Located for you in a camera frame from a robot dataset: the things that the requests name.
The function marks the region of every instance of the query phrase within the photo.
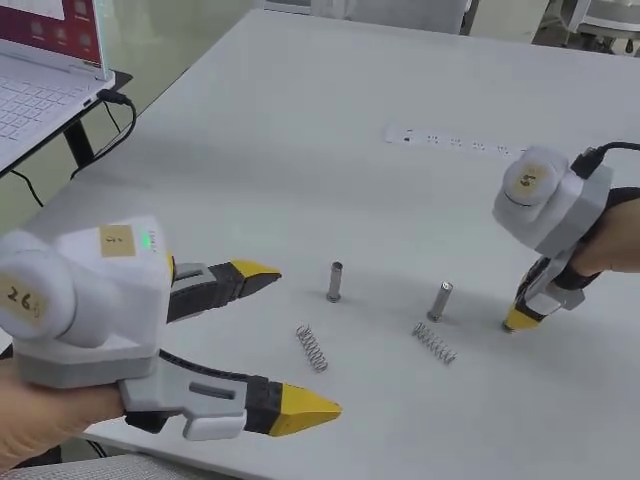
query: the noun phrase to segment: metal spring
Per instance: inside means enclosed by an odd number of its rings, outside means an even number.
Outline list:
[[[324,372],[329,366],[329,362],[327,362],[324,353],[320,350],[318,339],[316,339],[311,331],[311,327],[308,325],[300,325],[296,329],[296,336],[298,340],[300,340],[302,348],[304,348],[304,353],[309,359],[311,367],[318,373]]]
[[[418,337],[418,340],[426,345],[436,358],[445,365],[450,365],[458,357],[458,354],[449,348],[449,346],[423,322],[420,322],[416,325],[416,328],[413,329],[413,336]]]

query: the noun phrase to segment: black table leg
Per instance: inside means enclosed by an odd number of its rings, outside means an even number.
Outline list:
[[[78,167],[83,168],[91,163],[94,157],[93,148],[84,125],[82,125],[82,120],[77,120],[67,128],[64,131],[64,138],[67,139],[67,144]]]

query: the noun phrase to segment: black cable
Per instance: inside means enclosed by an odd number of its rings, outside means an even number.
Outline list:
[[[24,180],[24,182],[27,184],[27,187],[29,188],[29,191],[31,192],[31,195],[33,196],[33,199],[36,201],[38,205],[40,205],[41,207],[44,207],[44,203],[42,203],[42,200],[40,200],[40,197],[36,193],[35,188],[33,188],[33,183],[31,183],[31,180],[29,179],[29,177],[27,177],[26,175],[20,172],[16,172],[15,170],[11,170],[11,173],[13,173],[17,177],[20,177],[22,180]]]
[[[87,443],[93,449],[93,451],[96,452],[96,455],[98,455],[98,457],[107,458],[109,456],[107,455],[107,452],[104,451],[104,448],[102,448],[102,445],[100,445],[99,443],[91,440],[87,440]]]
[[[120,128],[120,125],[118,125],[118,122],[116,122],[116,119],[113,118],[113,113],[111,113],[111,108],[109,107],[108,103],[104,103],[104,108],[107,110],[107,114],[109,115],[109,118],[111,119],[111,123],[113,123],[113,126],[116,127],[116,130],[118,130],[118,134],[122,133],[122,129]]]
[[[102,90],[98,93],[98,98],[105,103],[113,103],[116,105],[128,106],[131,109],[131,117],[132,117],[131,124],[129,125],[129,128],[124,133],[124,135],[121,135],[119,138],[116,137],[116,139],[111,144],[109,144],[107,147],[105,147],[100,152],[98,152],[96,156],[93,158],[93,160],[91,160],[90,162],[86,163],[81,167],[76,168],[71,174],[71,180],[73,180],[79,172],[81,172],[88,166],[93,165],[98,160],[101,160],[102,158],[106,157],[115,148],[117,148],[123,142],[125,142],[133,133],[133,130],[136,128],[136,123],[138,122],[138,111],[136,110],[136,106],[126,95],[123,95],[122,93],[114,92],[112,90]]]
[[[611,142],[598,148],[590,148],[576,158],[571,165],[571,170],[573,170],[580,178],[587,179],[591,177],[593,172],[595,172],[602,164],[604,157],[609,150],[635,150],[636,152],[640,152],[640,144],[631,142]]]

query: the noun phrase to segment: handwritten number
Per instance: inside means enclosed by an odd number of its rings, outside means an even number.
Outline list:
[[[30,293],[27,293],[24,297],[22,297],[22,308],[24,308],[25,310],[31,310],[31,305],[29,304],[30,298]]]
[[[7,295],[7,298],[9,300],[11,300],[12,302],[16,302],[18,303],[18,297],[20,296],[20,292],[18,292],[18,289],[16,287],[11,287],[11,293],[9,295]],[[22,305],[22,308],[24,308],[27,312],[31,312],[33,311],[35,318],[39,318],[40,317],[40,306],[38,305],[38,302],[36,302],[33,306],[33,310],[31,309],[31,294],[27,293],[25,295],[22,296],[22,298],[20,299],[20,305]]]
[[[7,298],[9,300],[13,300],[14,302],[18,301],[18,290],[16,290],[16,287],[11,287],[11,293],[7,295]]]

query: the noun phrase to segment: power outlet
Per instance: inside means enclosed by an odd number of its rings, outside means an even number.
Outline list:
[[[497,147],[498,153],[503,157],[511,157],[511,150],[506,145],[498,145]]]
[[[459,137],[451,137],[449,139],[449,145],[451,145],[451,147],[456,150],[459,150],[464,147],[464,143],[462,142],[462,139]]]
[[[427,145],[440,145],[440,137],[438,135],[427,135]]]
[[[471,148],[476,152],[485,152],[487,150],[487,146],[484,143],[478,141],[474,141],[473,143],[471,143]]]

